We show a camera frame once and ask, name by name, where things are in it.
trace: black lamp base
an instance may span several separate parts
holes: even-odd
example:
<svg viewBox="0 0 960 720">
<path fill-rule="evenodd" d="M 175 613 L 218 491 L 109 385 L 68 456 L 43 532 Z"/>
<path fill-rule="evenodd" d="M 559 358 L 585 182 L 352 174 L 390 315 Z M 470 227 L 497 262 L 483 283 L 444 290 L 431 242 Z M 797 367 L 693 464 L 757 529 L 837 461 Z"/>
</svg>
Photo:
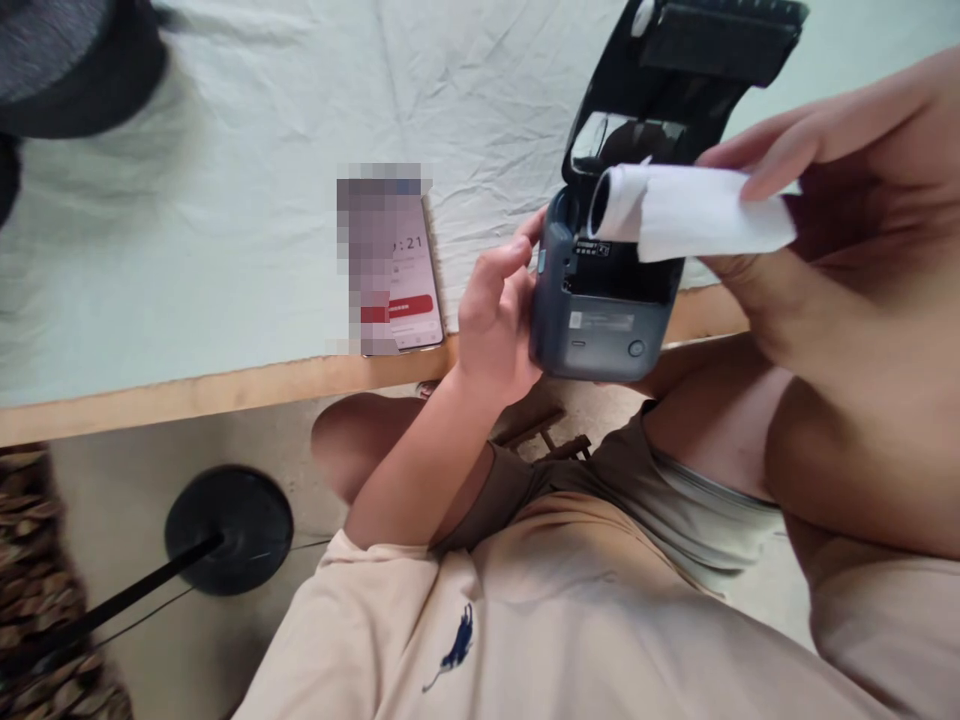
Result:
<svg viewBox="0 0 960 720">
<path fill-rule="evenodd" d="M 174 559 L 211 537 L 222 542 L 180 573 L 207 595 L 239 595 L 280 569 L 293 540 L 293 514 L 277 485 L 251 468 L 207 470 L 180 493 L 164 529 Z"/>
</svg>

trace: table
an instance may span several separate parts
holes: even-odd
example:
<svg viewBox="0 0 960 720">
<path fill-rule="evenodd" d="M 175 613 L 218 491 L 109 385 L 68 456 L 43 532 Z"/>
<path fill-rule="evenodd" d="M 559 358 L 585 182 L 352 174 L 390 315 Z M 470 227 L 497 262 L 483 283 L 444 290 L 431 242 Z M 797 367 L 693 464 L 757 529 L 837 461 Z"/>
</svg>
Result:
<svg viewBox="0 0 960 720">
<path fill-rule="evenodd" d="M 350 336 L 337 178 L 364 162 L 431 175 L 455 332 L 477 254 L 558 188 L 569 125 L 623 6 L 169 4 L 173 63 L 143 113 L 97 138 L 24 147 L 0 232 L 0 444 L 442 375 L 455 341 L 395 359 L 330 356 Z M 960 36 L 955 0 L 808 4 L 790 62 L 747 94 L 729 133 Z M 714 296 L 683 295 L 670 339 L 700 337 L 698 324 L 742 328 L 736 313 L 710 319 Z"/>
</svg>

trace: white tablecloth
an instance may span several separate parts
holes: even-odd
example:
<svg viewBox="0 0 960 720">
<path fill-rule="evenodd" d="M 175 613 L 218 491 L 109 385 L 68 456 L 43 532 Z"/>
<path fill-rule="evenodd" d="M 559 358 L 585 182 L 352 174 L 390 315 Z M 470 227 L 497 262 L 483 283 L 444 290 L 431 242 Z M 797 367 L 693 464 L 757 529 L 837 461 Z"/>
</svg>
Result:
<svg viewBox="0 0 960 720">
<path fill-rule="evenodd" d="M 474 258 L 560 184 L 621 0 L 175 0 L 149 107 L 30 142 L 0 231 L 0 406 L 328 354 L 349 335 L 335 181 L 432 167 L 448 329 Z M 960 39 L 955 0 L 817 0 L 730 131 Z M 693 273 L 687 285 L 709 282 Z"/>
</svg>

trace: woven rug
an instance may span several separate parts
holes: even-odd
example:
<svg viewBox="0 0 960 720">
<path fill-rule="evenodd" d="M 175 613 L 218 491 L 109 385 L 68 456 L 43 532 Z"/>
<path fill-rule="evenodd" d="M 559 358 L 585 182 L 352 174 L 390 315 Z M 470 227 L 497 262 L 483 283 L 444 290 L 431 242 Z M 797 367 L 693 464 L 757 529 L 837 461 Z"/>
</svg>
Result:
<svg viewBox="0 0 960 720">
<path fill-rule="evenodd" d="M 42 445 L 0 450 L 0 664 L 86 609 L 63 552 L 63 508 Z M 130 700 L 87 636 L 0 687 L 10 720 L 129 720 Z"/>
</svg>

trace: shorts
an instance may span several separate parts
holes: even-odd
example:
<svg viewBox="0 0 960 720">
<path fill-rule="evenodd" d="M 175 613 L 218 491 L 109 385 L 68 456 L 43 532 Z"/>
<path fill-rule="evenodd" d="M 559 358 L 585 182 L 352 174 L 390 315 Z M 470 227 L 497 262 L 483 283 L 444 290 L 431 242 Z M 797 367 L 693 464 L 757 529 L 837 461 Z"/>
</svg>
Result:
<svg viewBox="0 0 960 720">
<path fill-rule="evenodd" d="M 577 492 L 622 510 L 681 574 L 722 595 L 757 563 L 764 542 L 783 530 L 783 517 L 777 505 L 719 485 L 651 448 L 643 415 L 654 406 L 644 403 L 589 460 L 531 464 L 494 445 L 476 502 L 434 550 L 472 550 L 537 498 Z"/>
</svg>

